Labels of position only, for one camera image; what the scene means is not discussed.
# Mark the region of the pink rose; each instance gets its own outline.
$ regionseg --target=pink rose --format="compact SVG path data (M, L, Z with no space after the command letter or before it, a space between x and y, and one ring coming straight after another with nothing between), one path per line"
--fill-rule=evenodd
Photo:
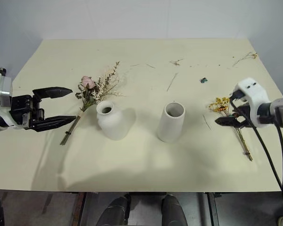
M92 89L93 87L95 87L95 82L91 78L89 78L87 76L83 76L82 77L82 85L84 87L86 87L87 84L89 85L89 87L88 87L89 89Z

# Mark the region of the white ceramic vase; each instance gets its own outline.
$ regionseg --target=white ceramic vase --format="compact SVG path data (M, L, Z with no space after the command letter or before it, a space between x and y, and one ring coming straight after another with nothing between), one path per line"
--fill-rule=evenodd
M97 107L98 124L104 134L112 140L121 140L128 133L123 112L111 101L102 101Z
M181 134L185 108L178 102L167 104L162 112L159 126L158 138L164 142L174 142Z

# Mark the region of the vase opening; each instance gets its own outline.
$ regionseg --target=vase opening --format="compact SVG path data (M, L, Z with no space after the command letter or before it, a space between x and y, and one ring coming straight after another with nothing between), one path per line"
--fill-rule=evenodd
M180 103L173 102L165 107L165 111L171 117L179 117L184 114L184 107Z
M111 107L105 107L103 110L102 110L102 113L103 114L107 114L109 112L111 112L112 108Z

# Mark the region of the floor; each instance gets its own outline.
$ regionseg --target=floor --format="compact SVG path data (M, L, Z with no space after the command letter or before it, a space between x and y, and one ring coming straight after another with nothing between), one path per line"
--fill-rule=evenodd
M124 193L88 193L81 226L94 226L113 199ZM210 226L207 196L172 193L179 200L189 226ZM0 190L7 226L70 226L77 194ZM130 225L161 225L163 195L132 195ZM276 226L283 215L281 194L235 193L216 198L221 226Z

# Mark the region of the white wall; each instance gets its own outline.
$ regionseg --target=white wall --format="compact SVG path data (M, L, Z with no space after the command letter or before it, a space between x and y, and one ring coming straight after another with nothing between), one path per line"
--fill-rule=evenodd
M0 0L0 66L42 39L249 38L283 93L283 0Z

